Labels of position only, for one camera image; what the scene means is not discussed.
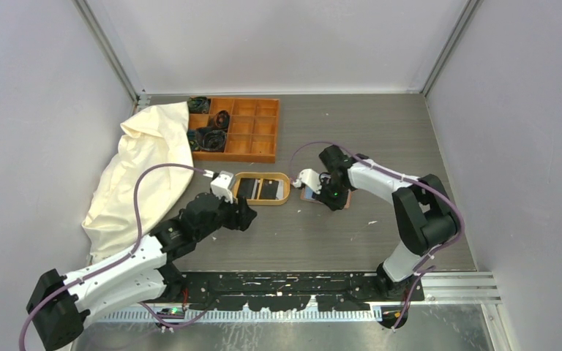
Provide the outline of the yellow oval tray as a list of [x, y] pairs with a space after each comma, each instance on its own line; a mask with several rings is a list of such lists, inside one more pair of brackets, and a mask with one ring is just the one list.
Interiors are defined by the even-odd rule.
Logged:
[[235, 197], [240, 197], [240, 196], [238, 196], [237, 191], [238, 191], [238, 185], [239, 185], [239, 182], [240, 182], [241, 178], [257, 178], [260, 181], [262, 181], [263, 179], [280, 179], [280, 180], [283, 180], [283, 182], [284, 182], [285, 197], [282, 200], [260, 200], [259, 199], [259, 195], [260, 195], [260, 191], [261, 191], [261, 182], [260, 182], [258, 198], [256, 200], [247, 200], [249, 206], [254, 206], [254, 205], [277, 206], [277, 205], [283, 205], [288, 201], [290, 191], [291, 191], [291, 180], [284, 173], [266, 173], [266, 172], [241, 172], [241, 173], [237, 173], [237, 174], [235, 174], [235, 177], [234, 177], [235, 184], [233, 185], [233, 195]]

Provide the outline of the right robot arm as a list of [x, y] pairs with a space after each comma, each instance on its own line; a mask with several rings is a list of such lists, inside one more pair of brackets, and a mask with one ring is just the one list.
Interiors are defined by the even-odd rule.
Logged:
[[408, 177], [366, 156], [344, 154], [339, 146], [325, 148], [318, 157], [326, 172], [315, 198], [330, 210], [343, 209], [354, 190], [364, 190], [392, 204], [400, 243], [377, 267], [375, 282], [382, 298], [397, 299], [429, 253], [461, 232], [460, 216], [441, 180], [433, 174]]

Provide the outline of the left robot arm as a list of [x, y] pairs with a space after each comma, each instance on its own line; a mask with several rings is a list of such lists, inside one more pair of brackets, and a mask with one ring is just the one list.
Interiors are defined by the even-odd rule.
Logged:
[[222, 227], [247, 230], [256, 216], [244, 197], [229, 203], [200, 193], [177, 216], [143, 235], [138, 245], [78, 271], [44, 272], [26, 305], [43, 347], [58, 350], [99, 318], [131, 304], [177, 301], [184, 282], [174, 260]]

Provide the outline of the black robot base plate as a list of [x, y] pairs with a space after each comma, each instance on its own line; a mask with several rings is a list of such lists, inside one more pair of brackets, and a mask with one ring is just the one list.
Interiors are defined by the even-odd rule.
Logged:
[[184, 272], [156, 303], [177, 303], [195, 310], [237, 312], [302, 311], [315, 300], [320, 312], [366, 311], [373, 303], [402, 303], [407, 296], [423, 301], [420, 284], [392, 290], [378, 286], [378, 276], [365, 271], [329, 272]]

